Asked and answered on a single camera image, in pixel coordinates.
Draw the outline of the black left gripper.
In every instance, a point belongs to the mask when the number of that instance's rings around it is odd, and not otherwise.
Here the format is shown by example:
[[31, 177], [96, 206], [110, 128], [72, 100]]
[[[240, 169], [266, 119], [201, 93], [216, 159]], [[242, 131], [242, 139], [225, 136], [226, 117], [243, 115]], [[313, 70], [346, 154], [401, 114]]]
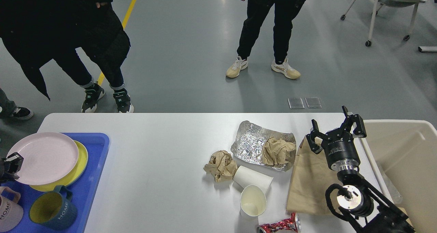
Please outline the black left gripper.
[[17, 152], [0, 159], [0, 183], [14, 181], [20, 178], [16, 173], [20, 171], [24, 158]]

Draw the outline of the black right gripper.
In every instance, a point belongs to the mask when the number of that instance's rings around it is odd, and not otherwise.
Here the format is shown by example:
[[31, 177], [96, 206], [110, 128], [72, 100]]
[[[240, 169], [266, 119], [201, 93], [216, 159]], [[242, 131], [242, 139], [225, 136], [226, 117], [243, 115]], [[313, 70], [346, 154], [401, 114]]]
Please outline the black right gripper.
[[[342, 106], [342, 110], [345, 120], [341, 124], [340, 130], [332, 130], [323, 134], [319, 131], [317, 121], [312, 119], [312, 129], [306, 135], [311, 151], [314, 154], [319, 154], [324, 150], [329, 169], [337, 172], [359, 167], [360, 159], [354, 138], [367, 137], [362, 117], [359, 114], [349, 112], [345, 105]], [[317, 137], [322, 140], [322, 143], [316, 143]]]

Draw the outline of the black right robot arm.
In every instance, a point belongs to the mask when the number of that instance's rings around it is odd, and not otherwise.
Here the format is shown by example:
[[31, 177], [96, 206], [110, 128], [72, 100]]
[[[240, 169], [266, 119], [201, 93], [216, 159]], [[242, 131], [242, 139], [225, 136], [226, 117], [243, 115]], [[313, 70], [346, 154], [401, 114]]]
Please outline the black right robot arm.
[[326, 189], [326, 204], [337, 218], [347, 221], [357, 233], [414, 233], [408, 216], [378, 191], [360, 173], [360, 159], [354, 139], [367, 136], [359, 114], [343, 106], [345, 119], [340, 127], [321, 133], [316, 120], [306, 135], [312, 152], [324, 151], [328, 168], [342, 182]]

